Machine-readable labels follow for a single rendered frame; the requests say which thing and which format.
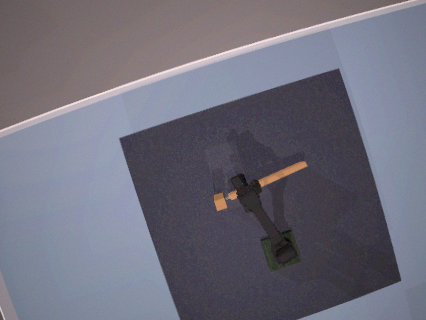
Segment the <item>wooden rail with metal hooks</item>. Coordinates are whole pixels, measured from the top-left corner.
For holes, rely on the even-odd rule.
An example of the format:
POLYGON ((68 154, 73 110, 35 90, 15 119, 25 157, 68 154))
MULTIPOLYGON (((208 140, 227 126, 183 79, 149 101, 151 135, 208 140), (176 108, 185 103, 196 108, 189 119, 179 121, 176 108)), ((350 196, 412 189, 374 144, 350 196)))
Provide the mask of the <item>wooden rail with metal hooks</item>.
MULTIPOLYGON (((260 179, 258 181, 261 184, 261 187, 263 187, 263 186, 266 186, 266 185, 268 185, 268 184, 270 184, 272 182, 277 181, 280 178, 283 178, 283 177, 285 177, 285 176, 287 176, 289 174, 292 174, 292 173, 294 173, 294 172, 296 172, 298 170, 301 170, 301 169, 303 169, 303 168, 305 168, 307 166, 308 165, 307 165, 306 161, 304 161, 304 162, 298 162, 296 164, 293 164, 293 165, 291 165, 291 166, 289 166, 287 168, 284 168, 284 169, 282 169, 282 170, 280 170, 280 171, 278 171, 278 172, 276 172, 276 173, 274 173, 272 175, 269 175, 269 176, 267 176, 267 177, 265 177, 263 179, 260 179)), ((228 200, 228 199, 231 199, 231 200, 236 199, 237 198, 236 197, 237 196, 236 192, 237 192, 237 190, 235 190, 235 191, 233 191, 231 193, 228 193, 229 197, 226 197, 226 200, 228 200)))

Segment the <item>wooden headboard post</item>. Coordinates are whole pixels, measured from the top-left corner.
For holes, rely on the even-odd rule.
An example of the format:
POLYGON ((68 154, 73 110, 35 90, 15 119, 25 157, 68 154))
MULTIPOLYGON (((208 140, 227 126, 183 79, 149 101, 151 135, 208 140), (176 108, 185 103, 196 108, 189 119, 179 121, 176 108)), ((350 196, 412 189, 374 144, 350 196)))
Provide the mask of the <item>wooden headboard post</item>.
POLYGON ((223 192, 214 195, 214 202, 215 202, 217 211, 220 211, 220 210, 223 210, 223 209, 227 208, 227 204, 226 204, 223 192))

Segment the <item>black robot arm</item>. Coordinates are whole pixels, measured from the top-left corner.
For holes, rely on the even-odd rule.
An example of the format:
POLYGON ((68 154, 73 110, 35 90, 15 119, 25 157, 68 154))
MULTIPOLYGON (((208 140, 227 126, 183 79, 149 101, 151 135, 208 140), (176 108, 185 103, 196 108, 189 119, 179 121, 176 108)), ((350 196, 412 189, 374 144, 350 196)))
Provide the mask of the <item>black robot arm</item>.
POLYGON ((248 185, 241 173, 230 179, 230 181, 237 190, 236 197, 238 198, 241 205, 247 207, 249 211, 255 214, 255 216, 261 222, 260 224, 262 225, 263 229, 269 236, 268 239, 271 242, 271 251, 274 254, 275 262, 284 265, 297 257, 298 252, 294 245, 288 238, 283 237, 280 231, 278 232, 262 208, 259 195, 262 193, 262 187, 259 181, 257 181, 257 179, 252 180, 248 185), (282 241, 284 240, 287 244, 283 244, 282 241))

